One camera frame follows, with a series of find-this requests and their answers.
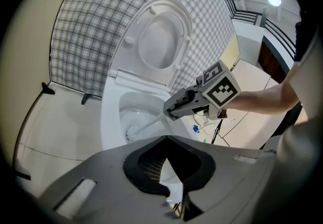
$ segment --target toilet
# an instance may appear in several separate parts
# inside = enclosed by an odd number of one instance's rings
[[[116,46],[105,82],[100,119],[103,150],[135,142],[125,135],[129,127],[143,126],[163,112],[183,66],[191,32],[191,17],[178,0],[150,0],[135,14]],[[185,117],[166,118],[140,134],[140,139],[179,135],[198,140]],[[160,183],[171,181],[170,197],[174,198],[169,200],[179,202],[181,183],[170,164],[164,166]]]

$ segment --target ceiling light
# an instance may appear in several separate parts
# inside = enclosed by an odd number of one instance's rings
[[[268,0],[268,2],[273,6],[279,6],[282,3],[282,0]]]

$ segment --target toilet seat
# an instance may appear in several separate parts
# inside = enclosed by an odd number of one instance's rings
[[[170,91],[183,65],[192,20],[178,0],[150,0],[135,14],[116,46],[108,75],[124,72],[138,83]]]

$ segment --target human arm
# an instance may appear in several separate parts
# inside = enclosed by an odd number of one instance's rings
[[[272,88],[241,92],[226,106],[226,109],[231,108],[266,115],[278,115],[292,109],[299,99],[289,81],[298,68],[298,63],[295,63],[284,81]]]

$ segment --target plaid wallpaper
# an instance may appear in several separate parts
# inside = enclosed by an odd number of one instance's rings
[[[115,47],[149,0],[64,0],[51,38],[51,79],[102,96]],[[193,20],[190,48],[171,93],[195,82],[234,34],[224,0],[180,0]]]

